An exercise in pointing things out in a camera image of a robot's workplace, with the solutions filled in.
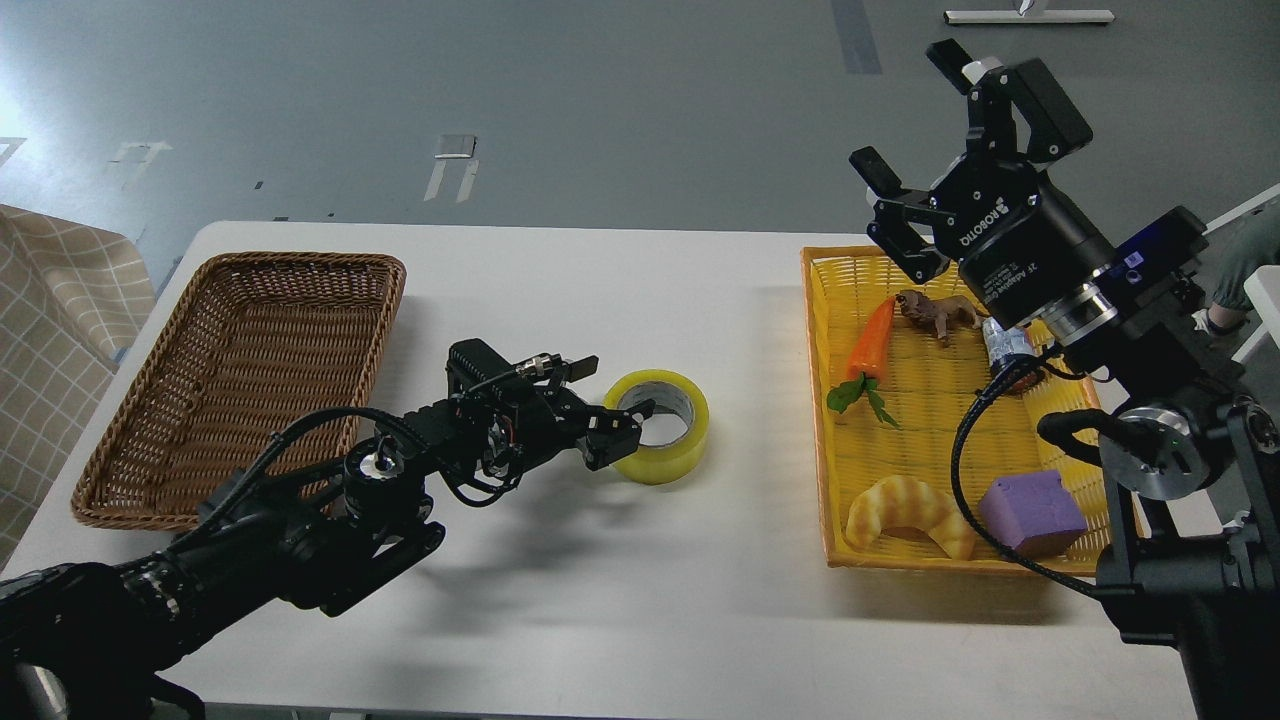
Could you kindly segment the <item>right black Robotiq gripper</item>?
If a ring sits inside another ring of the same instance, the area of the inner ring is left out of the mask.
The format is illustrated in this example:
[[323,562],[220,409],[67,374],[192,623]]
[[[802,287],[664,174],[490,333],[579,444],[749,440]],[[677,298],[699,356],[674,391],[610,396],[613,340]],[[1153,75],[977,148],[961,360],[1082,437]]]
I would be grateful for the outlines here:
[[874,147],[851,151],[873,209],[867,234],[911,282],[956,263],[991,315],[1027,322],[1112,261],[1114,246],[1033,167],[1085,147],[1094,132],[1039,58],[975,59],[954,38],[925,56],[966,99],[966,154],[929,190],[911,190]]

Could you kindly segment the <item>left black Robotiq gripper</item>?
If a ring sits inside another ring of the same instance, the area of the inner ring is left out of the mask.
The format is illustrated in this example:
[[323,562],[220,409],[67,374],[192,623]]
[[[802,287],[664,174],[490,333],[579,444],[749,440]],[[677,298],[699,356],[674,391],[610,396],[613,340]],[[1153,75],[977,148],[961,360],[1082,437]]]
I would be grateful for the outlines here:
[[643,423],[657,409],[644,400],[622,410],[589,404],[567,387],[598,370],[599,357],[566,360],[552,354],[547,360],[547,383],[557,386],[485,386],[470,391],[476,413],[477,457],[470,462],[493,480],[517,480],[525,473],[572,448],[580,438],[580,454],[590,471],[599,471],[635,454],[641,443]]

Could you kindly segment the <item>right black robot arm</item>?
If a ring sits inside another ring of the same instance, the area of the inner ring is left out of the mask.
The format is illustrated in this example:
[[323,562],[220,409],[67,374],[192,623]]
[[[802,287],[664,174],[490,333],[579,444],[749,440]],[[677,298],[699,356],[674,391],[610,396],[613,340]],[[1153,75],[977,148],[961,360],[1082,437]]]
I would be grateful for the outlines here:
[[1002,325],[1043,322],[1053,343],[1002,370],[961,419],[950,462],[1015,380],[1061,357],[1107,369],[1114,413],[1044,416],[1042,439],[1101,468],[1111,542],[1085,584],[977,534],[1005,559],[1097,601],[1123,641],[1175,648],[1201,719],[1277,716],[1277,427],[1242,366],[1192,319],[1204,224],[1172,208],[1111,245],[1048,168],[1093,133],[1046,64],[977,60],[956,41],[927,56],[966,100],[963,154],[910,190],[873,149],[850,163],[876,197],[868,236],[923,284],[950,266]]

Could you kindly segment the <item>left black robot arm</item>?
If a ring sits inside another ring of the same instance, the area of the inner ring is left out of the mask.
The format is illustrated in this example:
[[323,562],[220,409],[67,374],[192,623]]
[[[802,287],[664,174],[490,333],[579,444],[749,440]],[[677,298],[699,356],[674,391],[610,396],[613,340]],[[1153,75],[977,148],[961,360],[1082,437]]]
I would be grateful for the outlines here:
[[486,507],[566,450],[590,470],[636,454],[657,402],[586,404],[571,384],[594,356],[506,361],[451,346],[447,397],[392,415],[325,407],[275,433],[220,486],[198,525],[118,565],[65,562],[3,583],[5,719],[207,715],[163,671],[274,600],[334,618],[433,553],[428,479]]

